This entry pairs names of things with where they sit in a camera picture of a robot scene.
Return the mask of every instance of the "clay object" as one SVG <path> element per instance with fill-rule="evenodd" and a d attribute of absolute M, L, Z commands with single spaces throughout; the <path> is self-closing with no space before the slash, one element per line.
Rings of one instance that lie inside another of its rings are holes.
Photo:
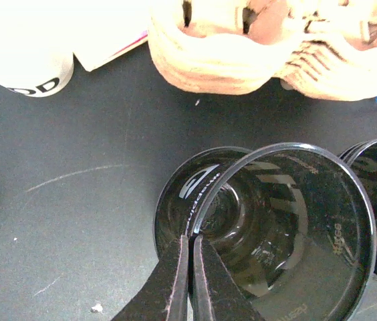
<path fill-rule="evenodd" d="M 252 92 L 302 41 L 305 20 L 290 11 L 287 0 L 157 0 L 148 28 L 152 60 L 188 92 Z"/>
<path fill-rule="evenodd" d="M 312 98 L 377 96 L 377 0 L 304 2 L 305 39 L 275 77 Z"/>

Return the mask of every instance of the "white container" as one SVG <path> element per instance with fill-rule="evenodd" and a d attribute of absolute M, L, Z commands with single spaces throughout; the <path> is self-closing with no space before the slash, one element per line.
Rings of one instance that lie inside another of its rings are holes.
<path fill-rule="evenodd" d="M 74 60 L 59 17 L 54 6 L 0 0 L 0 85 L 31 97 L 65 87 Z"/>

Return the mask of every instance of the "dark tabletop surface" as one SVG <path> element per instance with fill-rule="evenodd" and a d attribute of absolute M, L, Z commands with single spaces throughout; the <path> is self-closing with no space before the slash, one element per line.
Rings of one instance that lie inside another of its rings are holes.
<path fill-rule="evenodd" d="M 202 150 L 298 141 L 340 153 L 373 138 L 374 99 L 312 100 L 276 79 L 245 96 L 186 93 L 147 45 L 91 73 L 77 63 L 48 98 L 0 86 L 0 320 L 111 319 L 157 263 L 161 189 Z M 354 319 L 377 320 L 377 281 Z"/>

